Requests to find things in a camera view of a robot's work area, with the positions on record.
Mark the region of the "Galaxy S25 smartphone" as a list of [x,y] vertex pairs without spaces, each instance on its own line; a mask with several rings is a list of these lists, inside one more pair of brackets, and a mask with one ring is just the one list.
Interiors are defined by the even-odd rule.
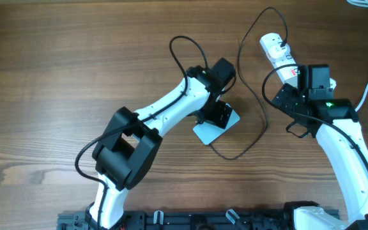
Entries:
[[197,124],[193,128],[193,131],[196,134],[196,136],[198,136],[198,138],[201,140],[201,142],[204,145],[209,145],[215,139],[220,137],[225,131],[227,131],[233,125],[235,125],[237,122],[239,122],[239,120],[240,120],[240,116],[233,110],[232,113],[231,113],[231,116],[229,118],[229,122],[228,122],[225,129],[219,128],[217,126],[213,126],[213,125],[208,124],[208,123],[203,123],[203,124]]

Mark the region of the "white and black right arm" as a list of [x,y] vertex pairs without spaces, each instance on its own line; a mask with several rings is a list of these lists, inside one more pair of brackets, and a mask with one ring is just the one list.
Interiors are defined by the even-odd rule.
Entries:
[[293,229],[368,229],[368,149],[357,111],[347,98],[334,98],[328,65],[286,64],[297,78],[267,102],[311,134],[326,153],[346,204],[348,223],[317,205],[291,210]]

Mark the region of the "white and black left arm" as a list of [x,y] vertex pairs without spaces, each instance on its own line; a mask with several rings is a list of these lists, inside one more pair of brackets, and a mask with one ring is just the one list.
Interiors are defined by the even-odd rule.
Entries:
[[180,84],[155,103],[134,112],[122,107],[114,113],[106,137],[92,152],[102,184],[86,210],[90,228],[114,229],[120,224],[129,190],[144,178],[164,135],[181,120],[198,118],[193,131],[205,145],[239,121],[233,108],[219,99],[235,75],[233,64],[224,58],[212,68],[190,67]]

